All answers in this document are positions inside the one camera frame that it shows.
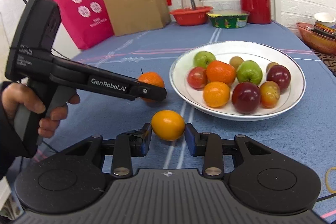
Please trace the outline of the person's left hand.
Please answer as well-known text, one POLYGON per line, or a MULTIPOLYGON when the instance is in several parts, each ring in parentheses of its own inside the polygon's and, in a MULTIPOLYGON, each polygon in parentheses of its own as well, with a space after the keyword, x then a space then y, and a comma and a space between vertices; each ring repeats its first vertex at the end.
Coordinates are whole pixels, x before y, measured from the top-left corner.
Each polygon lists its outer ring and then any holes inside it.
MULTIPOLYGON (((25 105, 33 113, 42 114, 45 106, 38 96, 26 85, 11 83, 2 92, 2 106, 11 124, 19 105, 25 105)), ((59 127, 60 121, 67 118, 68 105, 56 107, 50 113, 49 118, 42 118, 39 121, 38 134, 44 138, 51 138, 59 127)))

